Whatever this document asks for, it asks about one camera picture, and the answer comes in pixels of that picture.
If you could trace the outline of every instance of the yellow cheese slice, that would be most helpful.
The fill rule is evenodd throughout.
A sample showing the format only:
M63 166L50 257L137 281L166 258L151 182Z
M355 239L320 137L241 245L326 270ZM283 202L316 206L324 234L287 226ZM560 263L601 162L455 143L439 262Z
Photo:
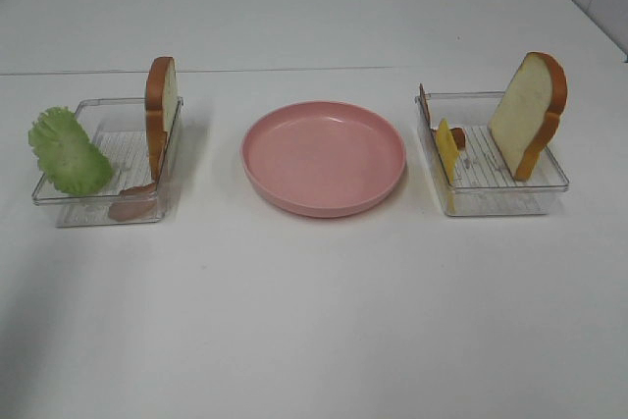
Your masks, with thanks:
M449 123L443 118L439 124L439 128L436 131L436 146L441 154L441 160L445 167L445 173L450 184L453 184L453 178L455 177L455 161L460 155L458 146L453 139L453 134L449 129Z

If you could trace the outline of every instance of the plastic container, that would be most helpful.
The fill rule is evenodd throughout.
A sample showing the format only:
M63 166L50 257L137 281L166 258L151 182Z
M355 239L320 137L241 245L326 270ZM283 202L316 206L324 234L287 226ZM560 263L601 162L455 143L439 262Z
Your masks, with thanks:
M45 209L57 228L154 223L169 210L172 171L181 136L179 97L171 136L159 181L152 182L148 166L143 98L102 98L79 103L75 116L92 142L107 156L114 177L98 193L70 196L58 191L45 174L32 193L32 201ZM136 188L129 193L129 188Z
M569 188L569 180L547 148L528 181L512 178L488 129L502 96L503 92L463 92L416 97L419 138L443 211L449 216L543 215ZM451 128L463 128L466 137L453 182L446 176L432 131L442 118Z

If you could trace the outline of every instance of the toy bread slice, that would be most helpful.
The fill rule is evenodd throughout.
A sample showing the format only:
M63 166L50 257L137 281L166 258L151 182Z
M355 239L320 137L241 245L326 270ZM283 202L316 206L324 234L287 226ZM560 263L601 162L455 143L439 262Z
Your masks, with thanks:
M564 70L546 53L528 53L489 122L512 176L527 181L553 138L567 101Z
M154 182L159 180L166 145L177 112L175 60L161 57L153 61L146 80L146 141L148 162Z

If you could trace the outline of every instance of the pink plate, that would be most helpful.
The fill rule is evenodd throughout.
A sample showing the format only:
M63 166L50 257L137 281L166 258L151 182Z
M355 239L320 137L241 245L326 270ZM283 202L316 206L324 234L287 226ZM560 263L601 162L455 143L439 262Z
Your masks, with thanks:
M405 168L396 129L373 112L339 102L296 103L266 115L244 137L241 156L260 195L317 218L375 206Z

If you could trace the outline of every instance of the white table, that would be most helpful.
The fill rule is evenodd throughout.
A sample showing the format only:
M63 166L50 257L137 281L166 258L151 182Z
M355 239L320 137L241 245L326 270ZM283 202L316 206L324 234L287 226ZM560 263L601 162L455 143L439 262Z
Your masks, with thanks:
M620 64L570 0L0 0L0 74Z
M544 217L441 212L413 97L419 80L451 84L443 71L205 73L180 74L176 210L71 230L29 201L29 123L47 106L141 95L145 75L0 78L0 416L624 417L626 77L565 68L553 150L572 187ZM497 88L511 73L475 76ZM313 98L399 129L407 175L372 211L299 218L247 181L246 129Z

